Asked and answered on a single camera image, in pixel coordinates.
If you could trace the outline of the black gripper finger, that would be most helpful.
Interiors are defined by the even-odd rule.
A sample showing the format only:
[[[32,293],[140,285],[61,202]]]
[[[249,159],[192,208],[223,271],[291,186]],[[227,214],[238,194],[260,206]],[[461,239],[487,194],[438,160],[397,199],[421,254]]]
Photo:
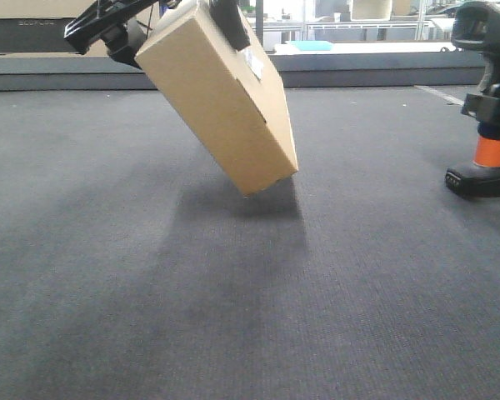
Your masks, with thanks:
[[[461,114],[500,128],[500,83],[495,83],[480,94],[469,93]]]

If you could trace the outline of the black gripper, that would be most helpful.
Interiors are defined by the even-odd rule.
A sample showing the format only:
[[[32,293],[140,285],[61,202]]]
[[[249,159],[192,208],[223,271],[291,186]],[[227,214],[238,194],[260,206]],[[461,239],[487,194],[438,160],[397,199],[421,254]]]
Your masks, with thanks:
[[[113,61],[140,69],[135,57],[147,40],[147,33],[133,17],[154,3],[154,0],[94,1],[65,27],[64,40],[77,53],[86,54],[101,38]],[[250,45],[237,1],[211,1],[210,15],[234,50],[242,51]]]

